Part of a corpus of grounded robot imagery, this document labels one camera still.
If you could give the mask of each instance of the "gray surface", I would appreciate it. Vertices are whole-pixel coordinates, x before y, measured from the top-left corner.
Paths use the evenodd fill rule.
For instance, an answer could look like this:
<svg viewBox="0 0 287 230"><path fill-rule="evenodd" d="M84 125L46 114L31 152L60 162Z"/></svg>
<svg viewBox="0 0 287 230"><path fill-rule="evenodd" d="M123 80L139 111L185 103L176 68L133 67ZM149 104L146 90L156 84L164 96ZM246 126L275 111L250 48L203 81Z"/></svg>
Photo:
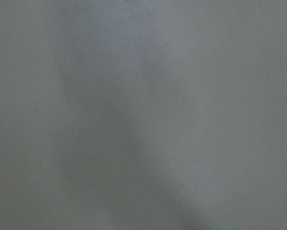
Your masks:
<svg viewBox="0 0 287 230"><path fill-rule="evenodd" d="M287 230L287 1L0 1L0 230Z"/></svg>

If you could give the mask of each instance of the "gray wall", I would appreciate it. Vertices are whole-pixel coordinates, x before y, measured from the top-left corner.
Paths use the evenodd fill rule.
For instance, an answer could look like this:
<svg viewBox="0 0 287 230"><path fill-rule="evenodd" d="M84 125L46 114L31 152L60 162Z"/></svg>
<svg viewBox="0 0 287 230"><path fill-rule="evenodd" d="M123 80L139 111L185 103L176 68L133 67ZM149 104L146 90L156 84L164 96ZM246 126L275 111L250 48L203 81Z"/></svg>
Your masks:
<svg viewBox="0 0 287 230"><path fill-rule="evenodd" d="M0 1L0 230L287 230L287 0Z"/></svg>

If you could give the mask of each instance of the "wall surface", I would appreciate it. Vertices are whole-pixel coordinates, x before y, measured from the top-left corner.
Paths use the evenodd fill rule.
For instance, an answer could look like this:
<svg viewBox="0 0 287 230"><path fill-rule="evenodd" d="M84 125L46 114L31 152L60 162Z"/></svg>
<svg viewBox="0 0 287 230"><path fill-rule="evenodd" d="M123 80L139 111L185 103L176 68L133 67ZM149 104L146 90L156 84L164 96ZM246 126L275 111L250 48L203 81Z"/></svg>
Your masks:
<svg viewBox="0 0 287 230"><path fill-rule="evenodd" d="M287 230L287 0L0 0L0 230Z"/></svg>

